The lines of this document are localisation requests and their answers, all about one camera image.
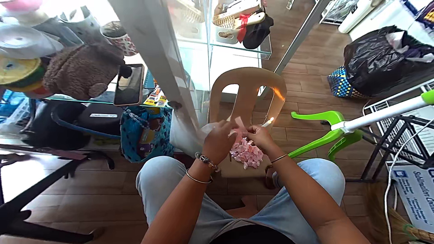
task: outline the broom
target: broom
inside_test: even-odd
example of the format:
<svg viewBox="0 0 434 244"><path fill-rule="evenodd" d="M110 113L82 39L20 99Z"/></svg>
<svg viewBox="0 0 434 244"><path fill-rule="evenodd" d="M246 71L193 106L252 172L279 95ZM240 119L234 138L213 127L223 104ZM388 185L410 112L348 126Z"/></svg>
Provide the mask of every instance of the broom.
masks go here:
<svg viewBox="0 0 434 244"><path fill-rule="evenodd" d="M385 184L382 182L367 184L365 194L365 206L367 206L369 220L372 224L372 237L379 244L389 244L383 203L385 189ZM416 240L422 243L434 244L434 234L417 229L399 215L395 209L388 208L388 215L393 244Z"/></svg>

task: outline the green plastic chair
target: green plastic chair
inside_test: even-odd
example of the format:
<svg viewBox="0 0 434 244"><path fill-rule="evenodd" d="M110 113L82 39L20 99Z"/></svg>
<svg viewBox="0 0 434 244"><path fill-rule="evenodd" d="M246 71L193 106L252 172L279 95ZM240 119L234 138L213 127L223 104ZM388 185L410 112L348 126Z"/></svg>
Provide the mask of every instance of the green plastic chair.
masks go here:
<svg viewBox="0 0 434 244"><path fill-rule="evenodd" d="M330 123L330 125L337 124L339 122L345 121L344 116L339 111L326 111L317 114L308 114L301 115L296 112L292 112L291 116L295 119L307 119L307 120L326 120ZM328 153L328 158L331 161L335 160L335 154L345 147L356 143L362 139L363 132L360 130L354 131L351 134L345 134L341 129L336 129L329 131L325 136L295 150L288 153L290 158L295 158L305 152L318 148L322 145L329 144L339 138L341 138L337 143L335 143L332 148L330 148Z"/></svg>

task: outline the bracelet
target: bracelet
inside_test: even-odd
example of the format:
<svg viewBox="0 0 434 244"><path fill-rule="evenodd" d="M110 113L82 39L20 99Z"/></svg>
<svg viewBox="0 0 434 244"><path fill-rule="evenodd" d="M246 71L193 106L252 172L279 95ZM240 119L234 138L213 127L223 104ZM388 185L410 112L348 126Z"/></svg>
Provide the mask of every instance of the bracelet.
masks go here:
<svg viewBox="0 0 434 244"><path fill-rule="evenodd" d="M203 182L203 181L198 181L197 179L195 179L195 178L193 178L191 175L189 175L189 174L188 174L188 170L187 170L185 173L188 175L188 177L190 177L190 179L192 179L192 180L194 180L194 181L196 181L196 182L199 182L199 183L209 184L209 183L213 182L213 178L212 178L211 175L210 175L210 181L208 181L208 182Z"/></svg>
<svg viewBox="0 0 434 244"><path fill-rule="evenodd" d="M207 158L205 155L201 154L200 152L196 152L196 153L194 154L194 156L195 156L197 159L199 159L199 160L201 160L202 162L204 162L205 164L208 164L208 167L213 168L213 170L214 170L215 172L219 172L219 171L220 171L220 168L219 168L217 165L213 164L213 162L212 162L209 158Z"/></svg>
<svg viewBox="0 0 434 244"><path fill-rule="evenodd" d="M271 163L274 163L274 162L276 162L277 160L279 160L279 159L281 159L281 158L283 158L283 157L285 157L285 156L288 156L287 154L285 154L285 155L283 155L283 156L280 156L280 157L278 157L276 160L274 160L273 162L271 162Z"/></svg>

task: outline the mop handle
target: mop handle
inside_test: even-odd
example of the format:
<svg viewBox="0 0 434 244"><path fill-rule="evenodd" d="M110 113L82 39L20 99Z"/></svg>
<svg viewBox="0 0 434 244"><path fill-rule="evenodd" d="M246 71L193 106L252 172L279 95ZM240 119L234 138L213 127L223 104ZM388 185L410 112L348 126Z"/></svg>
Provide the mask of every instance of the mop handle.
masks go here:
<svg viewBox="0 0 434 244"><path fill-rule="evenodd" d="M400 102L365 116L332 125L331 129L342 129L344 132L353 132L354 130L363 126L371 125L383 119L393 118L403 113L420 109L428 105L434 105L434 90L422 93L418 97L411 98L407 101Z"/></svg>

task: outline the box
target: box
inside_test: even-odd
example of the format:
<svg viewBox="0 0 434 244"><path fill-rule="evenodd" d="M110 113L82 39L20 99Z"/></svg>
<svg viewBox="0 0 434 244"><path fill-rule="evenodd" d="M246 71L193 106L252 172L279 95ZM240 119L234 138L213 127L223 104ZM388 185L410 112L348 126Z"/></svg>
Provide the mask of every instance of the box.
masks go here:
<svg viewBox="0 0 434 244"><path fill-rule="evenodd" d="M392 179L404 203L411 223L434 233L434 168L421 169L415 165L397 165Z"/></svg>

